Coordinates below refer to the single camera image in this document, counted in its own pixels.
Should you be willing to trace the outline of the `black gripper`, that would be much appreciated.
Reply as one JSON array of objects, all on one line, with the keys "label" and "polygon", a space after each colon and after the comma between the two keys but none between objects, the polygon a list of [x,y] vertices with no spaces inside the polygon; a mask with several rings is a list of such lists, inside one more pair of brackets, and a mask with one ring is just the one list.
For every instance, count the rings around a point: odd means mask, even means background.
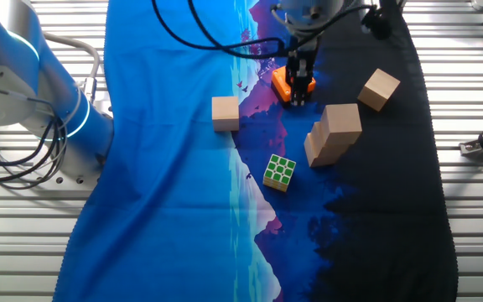
[{"label": "black gripper", "polygon": [[[319,50],[319,40],[311,39],[297,49],[288,52],[286,71],[289,74],[297,74],[299,70],[303,74],[313,74],[316,56]],[[311,76],[292,75],[291,81],[291,97],[290,101],[293,106],[303,106],[310,99],[312,94]]]}]

